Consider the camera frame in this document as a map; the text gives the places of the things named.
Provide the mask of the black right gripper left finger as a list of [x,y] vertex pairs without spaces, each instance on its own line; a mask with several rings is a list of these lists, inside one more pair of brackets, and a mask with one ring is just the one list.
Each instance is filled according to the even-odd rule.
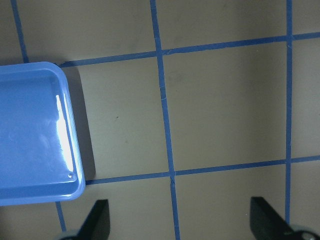
[[97,200],[79,232],[78,240],[107,240],[110,235],[110,211],[107,199]]

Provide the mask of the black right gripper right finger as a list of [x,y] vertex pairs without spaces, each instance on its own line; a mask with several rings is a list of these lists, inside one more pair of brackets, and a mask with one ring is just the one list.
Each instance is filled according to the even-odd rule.
[[294,231],[263,197],[250,199],[250,230],[256,240],[299,240]]

